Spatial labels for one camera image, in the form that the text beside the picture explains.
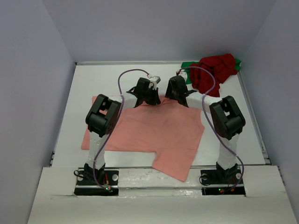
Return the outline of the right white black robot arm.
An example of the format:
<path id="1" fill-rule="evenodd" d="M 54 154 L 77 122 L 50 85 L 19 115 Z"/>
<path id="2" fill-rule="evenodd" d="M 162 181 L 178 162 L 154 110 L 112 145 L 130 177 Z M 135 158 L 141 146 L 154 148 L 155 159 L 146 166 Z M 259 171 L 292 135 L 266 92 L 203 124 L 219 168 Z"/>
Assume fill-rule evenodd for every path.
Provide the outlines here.
<path id="1" fill-rule="evenodd" d="M 243 165 L 236 153 L 239 134 L 246 124 L 245 118 L 232 96 L 211 97 L 196 90 L 189 90 L 181 75 L 169 79 L 165 96 L 179 104 L 200 109 L 220 142 L 216 168 L 205 171 L 206 185 L 227 184 L 239 173 L 237 161 Z"/>

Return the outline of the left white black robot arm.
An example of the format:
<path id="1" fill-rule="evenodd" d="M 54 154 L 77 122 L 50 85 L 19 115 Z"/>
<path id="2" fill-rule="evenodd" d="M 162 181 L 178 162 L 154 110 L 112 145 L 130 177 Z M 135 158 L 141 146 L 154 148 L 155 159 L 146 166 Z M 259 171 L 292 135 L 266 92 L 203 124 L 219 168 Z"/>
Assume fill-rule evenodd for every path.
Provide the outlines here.
<path id="1" fill-rule="evenodd" d="M 140 78 L 131 90 L 119 96 L 96 97 L 85 122 L 90 133 L 89 156 L 84 165 L 84 172 L 92 184 L 104 184 L 105 144 L 111 136 L 123 109 L 136 108 L 142 103 L 158 105 L 161 103 L 157 84 L 160 77 Z"/>

